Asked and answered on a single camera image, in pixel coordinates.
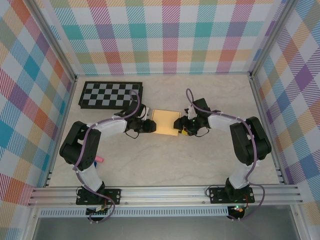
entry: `chessboard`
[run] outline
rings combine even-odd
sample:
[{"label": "chessboard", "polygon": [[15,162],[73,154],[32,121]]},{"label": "chessboard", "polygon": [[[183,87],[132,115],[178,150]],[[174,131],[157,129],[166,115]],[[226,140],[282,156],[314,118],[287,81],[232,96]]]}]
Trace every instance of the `chessboard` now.
[{"label": "chessboard", "polygon": [[[142,82],[86,81],[78,104],[82,109],[123,110],[132,102],[130,90],[136,90],[142,99]],[[137,101],[134,92],[132,97]]]}]

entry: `pink object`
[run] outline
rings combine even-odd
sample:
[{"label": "pink object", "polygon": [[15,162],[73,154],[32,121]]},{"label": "pink object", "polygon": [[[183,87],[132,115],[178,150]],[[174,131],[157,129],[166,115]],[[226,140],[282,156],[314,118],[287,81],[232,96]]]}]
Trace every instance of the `pink object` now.
[{"label": "pink object", "polygon": [[95,161],[99,162],[99,163],[103,163],[104,159],[102,157],[100,157],[100,156],[95,156]]}]

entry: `table surface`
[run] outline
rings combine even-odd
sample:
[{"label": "table surface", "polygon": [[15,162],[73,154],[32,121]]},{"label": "table surface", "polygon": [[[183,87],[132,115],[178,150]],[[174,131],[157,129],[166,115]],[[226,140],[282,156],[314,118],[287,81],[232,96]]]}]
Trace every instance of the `table surface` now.
[{"label": "table surface", "polygon": [[[95,123],[117,112],[80,109],[78,102],[85,81],[143,82],[142,103],[151,109],[179,111],[183,115],[189,105],[186,88],[190,88],[194,99],[205,98],[212,110],[244,119],[259,116],[245,74],[80,77],[62,142],[74,122]],[[132,139],[124,133],[116,134],[100,141],[97,155],[104,158],[96,169],[106,186],[223,185],[238,162],[230,133],[219,129],[211,129],[203,137],[143,133]],[[270,154],[249,179],[259,184],[279,183]],[[49,185],[74,187],[80,182],[72,166],[58,156]]]}]

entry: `yellow block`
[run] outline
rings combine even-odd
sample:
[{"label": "yellow block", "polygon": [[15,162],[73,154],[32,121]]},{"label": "yellow block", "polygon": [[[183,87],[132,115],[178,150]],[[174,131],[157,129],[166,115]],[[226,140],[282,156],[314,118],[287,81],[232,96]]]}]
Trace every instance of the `yellow block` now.
[{"label": "yellow block", "polygon": [[153,133],[178,136],[178,129],[174,129],[174,122],[178,118],[178,111],[153,110],[152,120],[156,123],[156,131]]}]

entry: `purple cable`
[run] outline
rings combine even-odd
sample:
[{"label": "purple cable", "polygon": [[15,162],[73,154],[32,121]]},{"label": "purple cable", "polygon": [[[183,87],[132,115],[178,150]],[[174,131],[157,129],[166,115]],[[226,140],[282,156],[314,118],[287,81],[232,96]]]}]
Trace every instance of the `purple cable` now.
[{"label": "purple cable", "polygon": [[127,116],[117,117],[117,118],[115,118],[115,119],[113,119],[113,118],[107,118],[107,119],[98,121],[97,123],[91,125],[91,126],[88,128],[88,130],[86,131],[85,135],[84,135],[83,144],[82,144],[82,148],[81,148],[81,152],[80,152],[79,158],[78,158],[78,160],[76,161],[74,167],[72,168],[72,170],[75,171],[76,176],[78,177],[79,181],[81,182],[81,184],[83,185],[83,187],[84,187],[85,189],[87,189],[89,192],[91,192],[91,193],[93,193],[93,194],[95,194],[95,195],[98,195],[99,197],[102,197],[102,198],[104,198],[104,199],[109,200],[109,201],[112,203],[113,208],[112,208],[111,213],[110,213],[108,216],[104,217],[102,220],[100,220],[100,221],[93,221],[93,220],[91,219],[91,216],[92,216],[93,213],[90,214],[90,215],[89,215],[89,219],[90,219],[91,223],[97,223],[97,224],[98,224],[98,223],[102,223],[102,222],[106,221],[107,219],[109,219],[109,218],[111,217],[111,215],[114,214],[114,211],[115,211],[115,209],[116,209],[116,204],[115,204],[115,202],[114,202],[110,197],[107,197],[107,196],[104,196],[104,195],[102,195],[102,194],[100,194],[100,193],[97,193],[97,192],[93,191],[90,187],[88,187],[87,185],[85,185],[84,181],[82,180],[82,178],[81,178],[81,176],[80,176],[80,174],[79,174],[79,172],[78,172],[78,171],[79,171],[78,165],[80,164],[80,162],[81,162],[81,160],[82,160],[82,157],[84,156],[85,146],[86,146],[86,143],[87,143],[87,138],[88,138],[88,135],[89,135],[89,132],[91,131],[91,129],[93,129],[95,126],[97,126],[97,125],[99,125],[99,124],[102,124],[102,123],[105,123],[105,122],[107,122],[107,121],[122,120],[122,119],[129,118],[129,117],[131,117],[132,115],[134,115],[134,114],[138,111],[139,106],[140,106],[140,97],[139,97],[137,91],[135,91],[135,90],[130,90],[129,93],[130,93],[131,100],[134,100],[133,97],[132,97],[132,92],[134,92],[134,94],[137,96],[137,102],[138,102],[138,104],[137,104],[135,110],[134,110],[132,113],[130,113],[129,115],[127,115]]},{"label": "purple cable", "polygon": [[252,183],[248,180],[248,177],[250,176],[250,174],[254,171],[255,167],[256,167],[256,164],[257,164],[257,146],[256,146],[256,142],[254,141],[254,135],[249,127],[249,125],[244,121],[242,120],[241,118],[239,117],[235,117],[235,116],[231,116],[231,115],[228,115],[228,114],[225,114],[225,113],[218,113],[218,112],[213,112],[213,111],[207,111],[207,110],[204,110],[204,109],[201,109],[199,107],[197,107],[193,101],[194,101],[194,95],[192,93],[192,91],[190,90],[190,88],[187,88],[186,91],[185,91],[185,94],[186,94],[186,98],[188,99],[188,101],[190,102],[190,104],[197,110],[201,111],[201,112],[204,112],[204,113],[208,113],[208,114],[213,114],[213,115],[217,115],[217,116],[223,116],[223,117],[226,117],[228,119],[232,119],[232,120],[237,120],[241,123],[243,123],[243,125],[245,126],[245,128],[247,129],[249,135],[250,135],[250,138],[251,138],[251,141],[252,141],[252,147],[253,147],[253,164],[252,164],[252,168],[250,169],[250,171],[246,174],[245,176],[245,180],[249,182],[250,185],[253,185],[253,186],[258,186],[260,188],[262,188],[262,198],[261,198],[261,201],[259,203],[259,205],[256,207],[255,211],[250,213],[249,215],[245,216],[242,218],[242,220],[245,220],[245,219],[248,219],[250,216],[253,215],[253,213],[256,213],[257,210],[261,207],[262,203],[264,202],[265,200],[265,195],[266,195],[266,190],[264,188],[264,186],[262,186],[261,184],[255,184],[255,183]]}]

